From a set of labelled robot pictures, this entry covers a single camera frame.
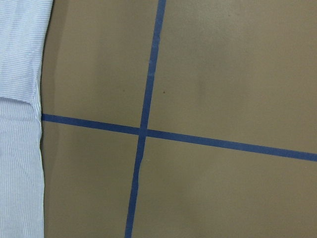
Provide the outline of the light blue striped shirt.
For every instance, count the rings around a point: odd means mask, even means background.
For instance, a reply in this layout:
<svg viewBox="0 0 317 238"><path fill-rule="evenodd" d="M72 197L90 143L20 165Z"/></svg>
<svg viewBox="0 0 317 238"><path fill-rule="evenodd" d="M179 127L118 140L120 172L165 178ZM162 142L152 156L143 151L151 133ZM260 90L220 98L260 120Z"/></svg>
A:
<svg viewBox="0 0 317 238"><path fill-rule="evenodd" d="M40 82L50 0L0 3L0 235L44 236Z"/></svg>

